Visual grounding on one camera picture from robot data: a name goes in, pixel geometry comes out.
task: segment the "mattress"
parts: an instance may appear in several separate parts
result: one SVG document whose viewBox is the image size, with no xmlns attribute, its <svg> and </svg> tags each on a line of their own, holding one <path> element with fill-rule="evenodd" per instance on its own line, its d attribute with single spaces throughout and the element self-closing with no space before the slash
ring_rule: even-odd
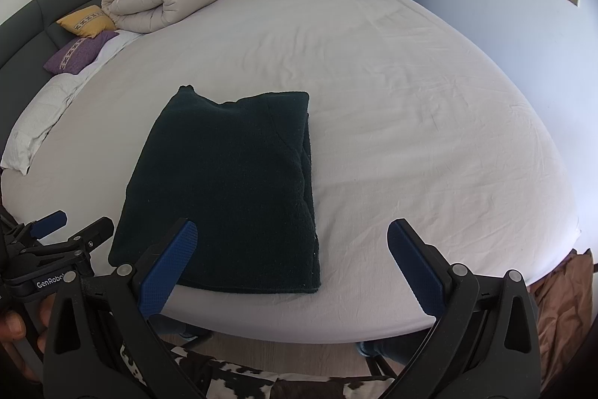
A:
<svg viewBox="0 0 598 399">
<path fill-rule="evenodd" d="M 164 309 L 173 318 L 297 343 L 399 335 L 434 319 L 388 252 L 396 218 L 451 263 L 493 276 L 516 268 L 527 283 L 576 241 L 572 188 L 536 113 L 482 51 L 411 0 L 219 0 L 143 36 L 86 84 L 27 176 L 4 172 L 5 207 L 23 222 L 67 212 L 49 242 L 104 215 L 116 224 L 145 139 L 180 85 L 216 102 L 310 94 L 322 286 L 177 286 Z M 94 252 L 97 273 L 112 270 L 110 244 Z"/>
</svg>

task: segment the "brown bag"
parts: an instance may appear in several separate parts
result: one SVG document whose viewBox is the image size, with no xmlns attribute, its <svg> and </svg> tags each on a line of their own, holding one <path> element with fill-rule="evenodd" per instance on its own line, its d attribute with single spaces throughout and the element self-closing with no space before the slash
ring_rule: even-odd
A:
<svg viewBox="0 0 598 399">
<path fill-rule="evenodd" d="M 592 324 L 594 259 L 572 251 L 550 274 L 530 286 L 538 310 L 542 388 L 579 349 Z"/>
</svg>

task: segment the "bed frame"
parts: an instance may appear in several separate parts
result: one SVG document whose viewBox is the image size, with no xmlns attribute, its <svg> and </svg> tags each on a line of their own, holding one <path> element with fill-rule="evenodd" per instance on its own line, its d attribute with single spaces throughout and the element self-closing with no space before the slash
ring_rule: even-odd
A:
<svg viewBox="0 0 598 399">
<path fill-rule="evenodd" d="M 101 0 L 32 0 L 0 25 L 0 154 L 25 107 L 52 74 L 46 61 L 75 35 L 56 24 Z"/>
</svg>

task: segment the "human hand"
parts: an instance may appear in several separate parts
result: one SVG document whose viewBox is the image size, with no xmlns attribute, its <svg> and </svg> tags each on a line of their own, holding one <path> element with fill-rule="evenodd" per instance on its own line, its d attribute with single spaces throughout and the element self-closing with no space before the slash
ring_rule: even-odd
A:
<svg viewBox="0 0 598 399">
<path fill-rule="evenodd" d="M 40 303 L 40 320 L 46 327 L 46 330 L 40 335 L 40 338 L 38 338 L 38 347 L 42 353 L 46 350 L 47 328 L 50 324 L 50 314 L 52 314 L 52 306 L 54 305 L 55 298 L 56 294 L 52 294 Z M 0 341 L 2 342 L 2 346 L 4 346 L 4 349 L 7 351 L 10 358 L 13 359 L 17 368 L 27 379 L 39 382 L 40 379 L 36 377 L 34 372 L 27 366 L 13 345 L 15 341 L 25 338 L 25 333 L 25 322 L 18 313 L 9 311 L 0 316 Z"/>
</svg>

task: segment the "towel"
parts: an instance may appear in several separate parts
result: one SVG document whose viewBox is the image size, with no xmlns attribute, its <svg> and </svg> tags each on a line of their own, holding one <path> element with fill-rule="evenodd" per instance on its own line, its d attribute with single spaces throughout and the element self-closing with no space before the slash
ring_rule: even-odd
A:
<svg viewBox="0 0 598 399">
<path fill-rule="evenodd" d="M 133 263 L 177 218 L 198 229 L 179 284 L 241 293 L 320 285 L 305 92 L 217 104 L 180 87 L 127 185 L 109 255 Z"/>
</svg>

